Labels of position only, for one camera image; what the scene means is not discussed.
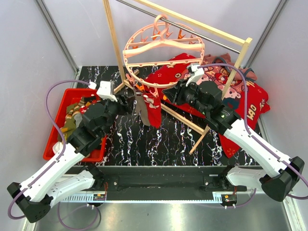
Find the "pink clip holding red sock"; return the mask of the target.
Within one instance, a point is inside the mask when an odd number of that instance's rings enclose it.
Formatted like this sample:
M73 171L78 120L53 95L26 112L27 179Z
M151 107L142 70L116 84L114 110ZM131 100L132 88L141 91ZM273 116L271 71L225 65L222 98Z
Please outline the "pink clip holding red sock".
M158 90L157 88L153 88L154 91L149 90L149 93L154 97L154 98L158 98L159 94L158 94Z

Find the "orange clip holding sock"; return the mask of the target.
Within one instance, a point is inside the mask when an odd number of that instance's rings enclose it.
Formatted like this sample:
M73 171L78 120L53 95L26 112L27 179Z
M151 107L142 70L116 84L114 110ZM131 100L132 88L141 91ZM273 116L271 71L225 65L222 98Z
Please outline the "orange clip holding sock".
M135 89L136 92L141 92L141 93L146 92L144 85L142 85L142 84L141 85L138 85L138 84L134 85L134 89Z

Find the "red cat pattern sock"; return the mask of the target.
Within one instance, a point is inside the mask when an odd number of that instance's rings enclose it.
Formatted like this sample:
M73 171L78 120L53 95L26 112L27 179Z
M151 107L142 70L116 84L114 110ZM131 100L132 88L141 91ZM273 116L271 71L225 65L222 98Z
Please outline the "red cat pattern sock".
M143 94L143 99L146 104L148 119L150 125L159 128L161 125L161 102L158 97L154 97L152 94Z

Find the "pink round clip hanger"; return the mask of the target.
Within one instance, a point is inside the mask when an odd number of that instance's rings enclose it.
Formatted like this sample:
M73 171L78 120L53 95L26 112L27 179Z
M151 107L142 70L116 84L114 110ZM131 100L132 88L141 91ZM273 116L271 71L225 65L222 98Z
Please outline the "pink round clip hanger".
M176 84L174 80L167 83L152 82L137 77L133 70L148 66L173 67L177 64L198 63L204 57L205 44L200 37L192 36L184 39L174 37L169 28L172 26L161 19L168 19L165 14L158 15L154 22L135 32L123 49L124 64L128 72L137 82L153 88L168 88Z

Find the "beige sock maroon striped cuff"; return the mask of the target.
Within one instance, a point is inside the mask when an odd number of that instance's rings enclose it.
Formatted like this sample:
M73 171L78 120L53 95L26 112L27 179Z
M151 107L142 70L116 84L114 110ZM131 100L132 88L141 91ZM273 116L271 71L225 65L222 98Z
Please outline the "beige sock maroon striped cuff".
M136 112L136 114L139 114L144 107L143 94L142 94L142 92L134 90L134 96L135 96L135 100L136 100L135 112Z

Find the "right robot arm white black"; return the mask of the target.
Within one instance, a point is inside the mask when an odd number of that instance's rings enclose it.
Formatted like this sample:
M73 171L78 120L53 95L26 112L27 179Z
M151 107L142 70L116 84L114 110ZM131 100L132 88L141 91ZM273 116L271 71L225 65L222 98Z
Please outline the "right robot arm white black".
M245 150L261 166L261 170L228 167L218 179L219 187L229 191L234 186L262 190L271 199L281 202L298 183L305 162L298 156L283 154L257 133L238 113L222 102L222 91L213 82L201 85L179 81L163 94L173 104L187 103L205 116L207 125Z

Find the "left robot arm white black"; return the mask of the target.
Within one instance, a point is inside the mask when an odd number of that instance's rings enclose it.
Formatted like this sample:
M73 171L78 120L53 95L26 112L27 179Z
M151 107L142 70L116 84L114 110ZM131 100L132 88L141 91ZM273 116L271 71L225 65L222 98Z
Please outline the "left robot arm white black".
M69 195L84 189L100 190L104 179L102 172L96 167L83 170L61 183L57 181L101 144L117 116L132 113L134 101L134 96L116 94L87 107L79 126L67 138L63 147L31 177L21 183L12 182L7 187L13 198L8 216L16 219L11 209L13 205L17 205L23 212L19 218L35 223Z

